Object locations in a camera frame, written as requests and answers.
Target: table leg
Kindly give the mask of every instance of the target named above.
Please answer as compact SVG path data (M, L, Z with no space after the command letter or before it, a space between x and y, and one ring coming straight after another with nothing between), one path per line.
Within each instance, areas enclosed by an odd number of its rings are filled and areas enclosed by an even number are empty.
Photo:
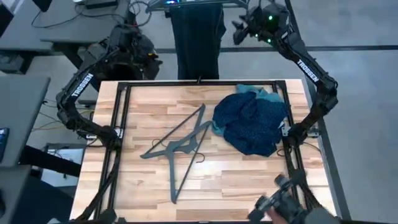
M30 146L25 146L19 162L21 164L29 164L44 169L54 170L74 177L79 177L80 175L81 165Z
M79 47L81 47L80 44L54 44L54 49L61 51L77 69L83 63L83 60L77 54Z

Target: wooden tabletop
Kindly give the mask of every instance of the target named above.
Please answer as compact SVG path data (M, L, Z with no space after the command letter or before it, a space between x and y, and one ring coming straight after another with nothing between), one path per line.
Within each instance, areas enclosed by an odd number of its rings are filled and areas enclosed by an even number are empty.
M286 80L286 84L294 121L299 122L308 114L302 81ZM94 122L110 124L117 85L117 82L101 84ZM271 86L263 87L272 92ZM262 194L271 195L277 190L275 177L287 173L284 157L276 153L270 157L245 156L210 130L199 149L205 161L192 165L177 204L170 201L168 160L164 156L139 157L152 147L154 139L165 136L202 103L206 104L202 123L211 120L215 106L234 91L231 85L132 87L114 205L119 217L128 222L245 220ZM168 141L186 136L193 130L195 121L193 117ZM318 146L316 139L305 142ZM102 147L86 150L71 218L77 217L97 192L104 152ZM320 203L335 214L320 152L308 144L301 146L301 152L310 188ZM175 155L176 186L192 155L193 152Z

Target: dark blue patterned cloth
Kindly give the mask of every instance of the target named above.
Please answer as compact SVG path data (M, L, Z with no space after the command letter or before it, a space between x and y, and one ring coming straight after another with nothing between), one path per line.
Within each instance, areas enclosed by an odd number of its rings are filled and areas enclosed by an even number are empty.
M287 116L282 102L256 98L256 93L235 93L215 108L213 130L223 130L225 140L245 155L270 156L281 139L280 124Z

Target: black pants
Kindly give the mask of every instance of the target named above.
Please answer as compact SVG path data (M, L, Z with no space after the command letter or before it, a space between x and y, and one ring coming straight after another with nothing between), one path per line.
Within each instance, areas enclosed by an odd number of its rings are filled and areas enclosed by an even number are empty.
M219 79L218 56L226 28L222 4L170 8L179 80Z

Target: concrete floor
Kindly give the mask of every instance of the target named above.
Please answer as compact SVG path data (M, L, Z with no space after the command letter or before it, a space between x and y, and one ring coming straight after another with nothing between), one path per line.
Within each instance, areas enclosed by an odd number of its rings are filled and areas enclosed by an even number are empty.
M296 0L292 1L302 37L308 46L394 45L398 44L396 0ZM232 20L241 9L225 9L227 33L223 47L234 47ZM145 19L142 13L139 19ZM158 48L174 48L171 23L155 12L151 22L142 28ZM245 47L263 47L254 39L245 40ZM318 63L339 82L336 108L325 118L333 152L354 220L398 223L398 118L396 82L397 51L312 52ZM177 78L174 54L160 55L164 61L159 80ZM220 78L303 78L292 63L274 52L225 53L219 59ZM62 56L36 57L26 75L51 77L47 98L66 85L76 72ZM96 98L92 89L83 99ZM56 117L53 108L42 112ZM39 116L35 126L48 123ZM28 143L43 147L47 142L82 143L65 128L36 131Z

